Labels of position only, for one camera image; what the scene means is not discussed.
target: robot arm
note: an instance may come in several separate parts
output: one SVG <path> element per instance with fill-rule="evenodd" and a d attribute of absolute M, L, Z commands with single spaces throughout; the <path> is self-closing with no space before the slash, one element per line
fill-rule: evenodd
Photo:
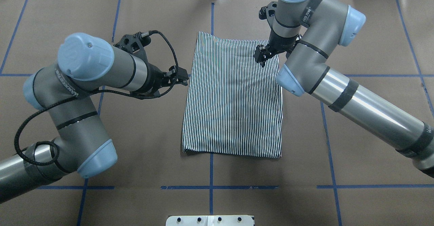
<path fill-rule="evenodd" d="M 187 85 L 185 69 L 176 65 L 161 72 L 147 61 L 144 47 L 154 33 L 161 34 L 153 30 L 125 35 L 115 46 L 84 33 L 72 34 L 60 46 L 57 62 L 26 80 L 23 91 L 31 105 L 38 110 L 54 106 L 48 112 L 59 137 L 32 144 L 22 154 L 0 162 L 0 203 L 71 172 L 89 178 L 116 163 L 115 147 L 90 99 L 90 95 L 104 91 L 98 90 L 100 86 L 150 99 L 169 91 L 160 95 L 161 87 Z"/>
<path fill-rule="evenodd" d="M 325 64 L 339 44 L 347 46 L 366 18 L 337 0 L 279 0 L 259 11 L 271 27 L 270 42 L 259 45 L 256 62 L 287 52 L 276 82 L 296 96 L 317 98 L 364 129 L 412 158 L 414 166 L 434 178 L 431 126 L 382 99 Z M 300 27 L 308 28 L 296 41 Z"/>

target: black cable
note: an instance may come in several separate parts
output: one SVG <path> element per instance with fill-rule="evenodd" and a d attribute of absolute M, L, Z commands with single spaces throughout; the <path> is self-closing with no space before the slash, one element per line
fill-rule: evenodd
<path fill-rule="evenodd" d="M 50 105 L 50 106 L 48 106 L 48 107 L 46 107 L 46 108 L 44 108 L 44 109 L 42 109 L 42 110 L 37 111 L 36 113 L 33 113 L 30 117 L 28 117 L 28 118 L 27 118 L 27 119 L 26 119 L 26 120 L 25 120 L 25 121 L 20 125 L 20 127 L 19 127 L 18 130 L 17 130 L 17 133 L 15 133 L 15 138 L 14 138 L 14 147 L 15 147 L 15 151 L 16 151 L 17 154 L 20 156 L 20 158 L 23 158 L 23 160 L 26 161 L 26 162 L 28 162 L 29 164 L 34 164 L 34 165 L 37 165 L 37 166 L 47 166 L 47 165 L 50 165 L 50 164 L 54 163 L 55 161 L 57 161 L 57 158 L 59 158 L 59 151 L 60 151 L 60 149 L 59 149 L 59 146 L 58 146 L 57 144 L 53 143 L 52 141 L 40 141 L 40 142 L 37 142 L 37 143 L 36 143 L 36 146 L 39 146 L 39 145 L 42 145 L 42 144 L 46 144 L 46 145 L 49 145 L 49 146 L 54 147 L 54 148 L 56 149 L 56 152 L 54 152 L 54 153 L 55 153 L 54 158 L 51 159 L 51 161 L 41 163 L 41 162 L 37 162 L 37 161 L 35 161 L 35 160 L 29 158 L 28 156 L 24 155 L 24 153 L 23 153 L 24 150 L 21 150 L 21 149 L 20 149 L 20 143 L 19 143 L 20 135 L 21 135 L 21 133 L 23 132 L 24 127 L 26 127 L 26 125 L 27 125 L 27 124 L 28 124 L 32 119 L 34 119 L 36 116 L 40 115 L 40 114 L 43 113 L 43 112 L 46 112 L 46 111 L 50 110 L 50 109 L 53 108 L 53 107 L 57 107 L 57 106 L 59 106 L 59 105 L 61 105 L 61 104 L 64 104 L 64 103 L 67 103 L 67 102 L 70 102 L 70 101 L 74 101 L 74 100 L 76 100 L 76 99 L 77 99 L 77 98 L 75 98 L 75 97 L 71 97 L 71 98 L 67 98 L 67 99 L 65 99 L 65 100 L 62 100 L 62 101 L 56 102 L 56 103 L 54 103 L 54 104 L 52 104 L 52 105 Z"/>
<path fill-rule="evenodd" d="M 175 60 L 175 68 L 176 68 L 175 69 L 176 70 L 175 79 L 178 79 L 178 69 L 179 69 L 179 66 L 178 66 L 178 59 L 176 58 L 175 50 L 173 49 L 173 47 L 170 44 L 169 40 L 163 35 L 163 33 L 161 33 L 158 30 L 151 30 L 151 31 L 149 31 L 149 36 L 151 36 L 153 34 L 159 34 L 164 39 L 164 41 L 166 41 L 167 45 L 169 46 L 170 50 L 172 51 L 172 55 L 173 55 L 173 58 Z M 108 92 L 108 93 L 114 93 L 114 94 L 123 95 L 123 96 L 127 96 L 127 97 L 132 97 L 132 98 L 136 98 L 136 99 L 140 99 L 140 100 L 154 99 L 154 98 L 159 98 L 159 97 L 164 96 L 165 94 L 167 94 L 173 88 L 173 86 L 175 85 L 175 82 L 176 81 L 173 81 L 172 84 L 169 86 L 169 89 L 167 89 L 165 92 L 163 92 L 160 95 L 156 95 L 156 96 L 132 95 L 132 94 L 116 91 L 116 90 L 94 90 L 94 91 L 91 92 L 91 94 L 94 95 L 94 94 L 97 94 L 97 93 Z M 49 145 L 49 146 L 53 147 L 56 150 L 54 152 L 54 154 L 55 154 L 54 158 L 52 158 L 48 162 L 41 163 L 41 162 L 38 162 L 36 160 L 33 160 L 33 159 L 29 158 L 28 156 L 26 156 L 23 153 L 23 151 L 25 151 L 27 148 L 25 148 L 23 150 L 20 149 L 20 135 L 23 132 L 23 130 L 26 127 L 26 125 L 32 119 L 34 119 L 36 116 L 38 116 L 41 113 L 44 113 L 44 112 L 50 110 L 51 108 L 57 107 L 57 106 L 59 106 L 61 104 L 65 104 L 67 102 L 74 101 L 74 100 L 77 100 L 77 98 L 71 97 L 71 98 L 67 98 L 67 99 L 61 100 L 59 102 L 56 102 L 56 103 L 54 103 L 54 104 L 52 104 L 52 105 L 50 105 L 48 107 L 45 107 L 44 109 L 39 110 L 36 113 L 33 113 L 30 117 L 28 117 L 20 125 L 20 127 L 17 130 L 17 133 L 15 133 L 15 138 L 14 138 L 14 148 L 15 148 L 15 151 L 17 152 L 17 155 L 19 155 L 20 158 L 22 158 L 24 161 L 28 162 L 29 164 L 34 164 L 34 165 L 37 165 L 37 166 L 47 166 L 47 165 L 50 165 L 50 164 L 52 164 L 52 163 L 54 163 L 54 162 L 57 161 L 57 159 L 59 158 L 59 152 L 60 152 L 60 148 L 59 148 L 59 146 L 57 144 L 55 144 L 52 141 L 39 141 L 39 142 L 36 143 L 36 147 L 39 146 L 39 145 Z"/>

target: striped cloth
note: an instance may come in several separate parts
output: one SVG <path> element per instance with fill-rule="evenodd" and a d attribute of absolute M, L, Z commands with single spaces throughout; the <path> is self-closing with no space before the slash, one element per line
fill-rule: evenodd
<path fill-rule="evenodd" d="M 278 58 L 254 61 L 267 41 L 220 39 L 200 32 L 186 102 L 183 150 L 279 158 L 282 89 Z"/>

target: table surface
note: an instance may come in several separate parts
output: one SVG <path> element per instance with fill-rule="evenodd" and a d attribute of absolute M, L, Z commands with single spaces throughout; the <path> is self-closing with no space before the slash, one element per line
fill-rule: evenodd
<path fill-rule="evenodd" d="M 0 0 L 0 160 L 15 153 L 15 132 L 35 112 L 23 97 L 24 81 L 56 60 L 69 34 L 112 42 L 160 30 L 190 72 L 198 31 L 268 39 L 268 24 L 257 13 L 270 1 Z M 434 37 L 426 33 L 434 26 L 434 0 L 341 1 L 367 21 L 327 63 L 434 124 Z M 173 64 L 158 36 L 146 50 L 161 70 Z M 0 225 L 164 225 L 169 215 L 208 214 L 254 215 L 256 225 L 433 224 L 434 180 L 307 94 L 283 92 L 279 159 L 184 154 L 187 91 L 176 86 L 163 98 L 144 101 L 93 96 L 117 164 L 88 180 L 72 173 L 3 203 Z M 57 135 L 50 117 L 41 115 L 23 132 L 21 144 Z"/>

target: blue tape line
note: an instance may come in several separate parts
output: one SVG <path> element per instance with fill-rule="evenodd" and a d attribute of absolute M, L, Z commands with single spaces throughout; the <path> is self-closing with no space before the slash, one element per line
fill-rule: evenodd
<path fill-rule="evenodd" d="M 214 35 L 214 2 L 211 2 L 211 35 Z M 214 214 L 213 207 L 213 183 L 214 183 L 214 155 L 210 154 L 210 215 Z"/>
<path fill-rule="evenodd" d="M 27 2 L 28 2 L 28 0 L 24 1 L 24 5 L 23 5 L 23 8 L 21 9 L 21 13 L 20 13 L 20 16 L 18 18 L 17 24 L 15 25 L 14 32 L 12 33 L 11 41 L 9 41 L 9 45 L 8 45 L 8 47 L 6 49 L 6 53 L 4 55 L 3 62 L 1 64 L 1 66 L 0 66 L 0 74 L 3 72 L 4 65 L 6 64 L 7 56 L 9 55 L 9 51 L 11 50 L 12 42 L 14 42 L 15 34 L 17 33 L 18 26 L 20 25 L 21 18 L 23 17 L 24 10 L 26 9 Z"/>
<path fill-rule="evenodd" d="M 317 189 L 333 189 L 332 185 L 318 185 Z M 434 188 L 434 184 L 358 184 L 336 185 L 337 189 L 377 189 L 377 188 Z"/>
<path fill-rule="evenodd" d="M 101 93 L 101 96 L 99 97 L 98 115 L 101 114 L 102 98 L 104 98 L 104 92 L 102 92 L 102 93 Z"/>
<path fill-rule="evenodd" d="M 82 201 L 80 203 L 80 210 L 79 210 L 79 216 L 77 218 L 77 226 L 80 226 L 81 224 L 81 218 L 83 215 L 83 209 L 84 209 L 84 201 L 86 200 L 86 191 L 87 191 L 87 182 L 89 179 L 84 180 L 84 186 L 83 186 L 83 193 L 82 193 Z"/>
<path fill-rule="evenodd" d="M 214 184 L 214 154 L 210 154 L 210 215 L 214 213 L 213 208 L 213 184 Z"/>
<path fill-rule="evenodd" d="M 114 186 L 87 186 L 87 189 L 115 189 Z"/>
<path fill-rule="evenodd" d="M 420 75 L 345 75 L 347 77 L 420 77 Z"/>
<path fill-rule="evenodd" d="M 431 115 L 434 117 L 434 108 L 433 108 L 433 104 L 432 104 L 432 102 L 431 102 L 430 95 L 428 94 L 427 86 L 426 86 L 426 84 L 425 84 L 425 80 L 423 79 L 422 71 L 420 70 L 420 66 L 419 66 L 419 62 L 417 61 L 416 54 L 414 53 L 414 49 L 413 49 L 413 45 L 411 44 L 410 36 L 408 35 L 408 31 L 407 31 L 406 23 L 404 22 L 404 18 L 403 18 L 403 16 L 402 16 L 401 6 L 400 6 L 400 4 L 399 4 L 399 0 L 396 0 L 396 5 L 397 5 L 397 7 L 398 7 L 399 17 L 400 17 L 400 19 L 401 19 L 401 23 L 402 23 L 402 26 L 403 26 L 403 28 L 404 28 L 404 33 L 406 34 L 406 38 L 407 38 L 407 41 L 408 41 L 408 45 L 410 46 L 411 54 L 413 55 L 414 63 L 416 64 L 417 73 L 419 73 L 420 81 L 422 82 L 423 90 L 425 91 L 425 96 L 427 97 L 428 104 L 429 104 L 429 106 L 430 106 Z"/>
<path fill-rule="evenodd" d="M 335 194 L 336 213 L 338 214 L 338 224 L 342 226 L 341 208 L 339 206 L 338 189 L 336 188 L 335 169 L 333 168 L 332 149 L 330 147 L 329 130 L 327 129 L 326 113 L 324 111 L 324 104 L 321 102 L 322 123 L 324 125 L 325 136 L 327 138 L 327 147 L 329 149 L 329 164 L 330 172 L 332 174 L 333 192 Z"/>
<path fill-rule="evenodd" d="M 0 77 L 23 77 L 23 76 L 31 76 L 32 74 L 0 74 Z"/>
<path fill-rule="evenodd" d="M 83 189 L 83 186 L 41 186 L 37 189 Z"/>
<path fill-rule="evenodd" d="M 115 23 L 113 24 L 112 42 L 115 42 L 115 32 L 116 32 L 116 25 L 118 23 L 118 16 L 119 16 L 119 8 L 120 7 L 121 7 L 121 0 L 118 0 L 118 8 L 116 9 Z"/>
<path fill-rule="evenodd" d="M 178 186 L 161 186 L 161 189 L 209 189 L 208 185 L 178 185 Z"/>
<path fill-rule="evenodd" d="M 178 186 L 161 186 L 161 189 L 278 189 L 278 185 L 178 185 Z"/>
<path fill-rule="evenodd" d="M 211 2 L 211 35 L 214 35 L 214 2 Z"/>
<path fill-rule="evenodd" d="M 55 185 L 44 185 L 37 189 L 83 189 L 83 186 L 55 186 Z M 115 189 L 114 186 L 88 186 L 87 189 Z"/>
<path fill-rule="evenodd" d="M 217 185 L 217 186 L 213 186 L 214 189 L 277 189 L 279 187 L 280 186 L 278 186 L 278 185 L 271 185 L 271 186 L 269 186 L 269 185 L 259 185 L 259 186 L 256 186 L 256 185 L 242 185 L 242 186 Z"/>

